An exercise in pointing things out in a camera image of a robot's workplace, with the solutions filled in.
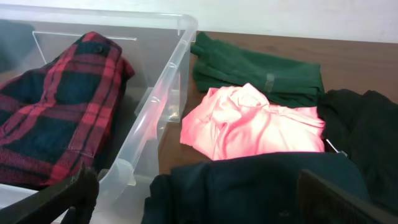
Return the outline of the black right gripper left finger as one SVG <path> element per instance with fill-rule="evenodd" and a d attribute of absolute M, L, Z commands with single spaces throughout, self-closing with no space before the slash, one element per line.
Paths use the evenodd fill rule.
<path fill-rule="evenodd" d="M 99 194 L 92 168 L 78 173 L 1 209 L 1 224 L 52 223 L 63 213 L 62 223 L 89 224 Z"/>

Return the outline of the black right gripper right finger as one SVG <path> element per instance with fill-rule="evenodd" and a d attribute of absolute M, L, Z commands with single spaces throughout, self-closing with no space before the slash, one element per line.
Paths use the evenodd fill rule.
<path fill-rule="evenodd" d="M 297 200 L 305 223 L 397 224 L 397 216 L 351 195 L 309 170 L 297 181 Z"/>

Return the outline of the red navy plaid shirt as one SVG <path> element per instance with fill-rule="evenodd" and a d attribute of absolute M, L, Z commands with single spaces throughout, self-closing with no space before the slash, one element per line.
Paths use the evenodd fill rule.
<path fill-rule="evenodd" d="M 134 70 L 89 32 L 43 67 L 1 85 L 1 183 L 41 189 L 92 165 Z"/>

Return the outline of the clear plastic storage bin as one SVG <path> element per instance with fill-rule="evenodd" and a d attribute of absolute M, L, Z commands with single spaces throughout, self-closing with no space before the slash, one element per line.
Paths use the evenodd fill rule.
<path fill-rule="evenodd" d="M 135 75 L 116 122 L 92 223 L 140 223 L 159 173 L 165 127 L 187 102 L 190 45 L 197 20 L 186 14 L 1 5 L 1 81 L 39 68 L 83 34 L 117 43 Z"/>

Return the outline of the dark navy folded garment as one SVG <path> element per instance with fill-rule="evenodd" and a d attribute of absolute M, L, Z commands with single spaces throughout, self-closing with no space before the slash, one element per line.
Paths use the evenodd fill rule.
<path fill-rule="evenodd" d="M 271 153 L 175 167 L 158 175 L 143 223 L 303 223 L 296 201 L 301 170 L 370 200 L 358 167 L 341 154 Z"/>

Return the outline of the black folded cloth far right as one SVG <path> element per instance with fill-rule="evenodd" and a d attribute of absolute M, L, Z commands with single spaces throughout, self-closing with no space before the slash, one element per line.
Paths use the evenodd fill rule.
<path fill-rule="evenodd" d="M 397 213 L 397 104 L 369 90 L 330 90 L 318 101 L 323 137 L 361 171 L 374 203 Z"/>

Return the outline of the pink crumpled garment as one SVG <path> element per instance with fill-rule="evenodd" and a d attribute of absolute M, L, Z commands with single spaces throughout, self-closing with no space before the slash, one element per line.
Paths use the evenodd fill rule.
<path fill-rule="evenodd" d="M 324 152 L 315 107 L 273 105 L 250 84 L 210 88 L 182 120 L 180 142 L 213 161 L 273 152 Z"/>

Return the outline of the dark green folded garment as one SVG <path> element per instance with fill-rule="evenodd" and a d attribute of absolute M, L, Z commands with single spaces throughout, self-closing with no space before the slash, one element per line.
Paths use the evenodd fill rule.
<path fill-rule="evenodd" d="M 325 93 L 320 65 L 239 48 L 201 32 L 190 52 L 197 90 L 249 83 L 271 102 L 289 108 L 313 107 Z"/>

